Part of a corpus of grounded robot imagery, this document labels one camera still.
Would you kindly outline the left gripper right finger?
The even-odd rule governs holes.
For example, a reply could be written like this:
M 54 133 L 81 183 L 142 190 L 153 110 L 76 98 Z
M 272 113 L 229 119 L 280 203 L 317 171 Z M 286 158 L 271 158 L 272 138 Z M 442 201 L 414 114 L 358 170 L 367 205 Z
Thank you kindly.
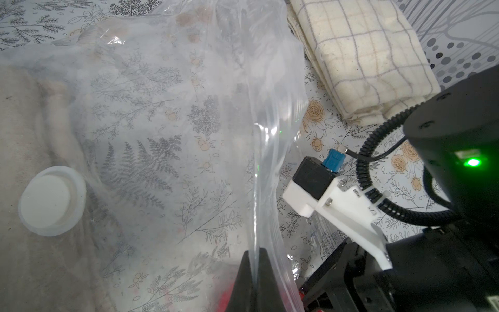
M 257 282 L 255 286 L 255 311 L 285 312 L 270 257 L 265 248 L 259 249 Z

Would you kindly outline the cream checked cloth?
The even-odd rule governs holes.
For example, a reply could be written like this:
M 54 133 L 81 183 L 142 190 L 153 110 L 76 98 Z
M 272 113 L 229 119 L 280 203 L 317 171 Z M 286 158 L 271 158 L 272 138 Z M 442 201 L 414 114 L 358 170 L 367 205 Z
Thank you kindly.
M 291 1 L 309 59 L 350 124 L 381 124 L 441 91 L 393 1 Z

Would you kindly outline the white vacuum bag valve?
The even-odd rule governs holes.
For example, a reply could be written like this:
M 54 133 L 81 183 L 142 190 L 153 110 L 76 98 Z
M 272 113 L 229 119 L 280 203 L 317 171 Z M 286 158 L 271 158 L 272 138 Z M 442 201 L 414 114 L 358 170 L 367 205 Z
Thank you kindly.
M 86 207 L 87 184 L 67 166 L 52 166 L 31 179 L 18 202 L 22 224 L 44 237 L 62 235 L 74 228 Z

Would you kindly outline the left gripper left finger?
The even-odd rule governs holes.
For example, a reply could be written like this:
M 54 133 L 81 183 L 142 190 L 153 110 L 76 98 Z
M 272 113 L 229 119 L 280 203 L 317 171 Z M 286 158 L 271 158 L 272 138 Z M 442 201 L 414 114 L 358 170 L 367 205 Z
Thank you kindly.
M 225 309 L 226 312 L 255 311 L 255 293 L 249 257 L 249 252 L 245 251 Z

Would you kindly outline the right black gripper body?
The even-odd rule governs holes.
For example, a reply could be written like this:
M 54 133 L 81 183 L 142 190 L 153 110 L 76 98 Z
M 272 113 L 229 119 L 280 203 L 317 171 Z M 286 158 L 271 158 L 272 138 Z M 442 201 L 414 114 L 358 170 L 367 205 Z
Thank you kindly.
M 345 239 L 300 288 L 305 311 L 393 311 L 378 262 Z

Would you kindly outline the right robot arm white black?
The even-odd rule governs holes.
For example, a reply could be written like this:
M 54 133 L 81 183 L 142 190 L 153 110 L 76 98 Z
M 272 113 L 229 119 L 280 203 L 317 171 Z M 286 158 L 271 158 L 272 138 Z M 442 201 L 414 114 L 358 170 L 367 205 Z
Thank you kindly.
M 375 188 L 374 151 L 402 128 L 422 159 L 426 194 L 442 211 L 401 207 Z M 498 68 L 473 75 L 378 127 L 359 152 L 357 180 L 383 213 L 422 233 L 387 245 L 388 269 L 348 235 L 304 283 L 306 311 L 498 310 Z

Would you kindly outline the clear plastic vacuum bag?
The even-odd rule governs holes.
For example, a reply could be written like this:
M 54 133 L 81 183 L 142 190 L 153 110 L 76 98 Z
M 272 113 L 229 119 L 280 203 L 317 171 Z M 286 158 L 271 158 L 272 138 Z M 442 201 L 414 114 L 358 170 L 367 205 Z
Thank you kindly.
M 2 1 L 1 310 L 216 311 L 265 248 L 302 311 L 279 214 L 310 78 L 286 1 Z M 52 166 L 87 199 L 44 237 L 18 202 Z

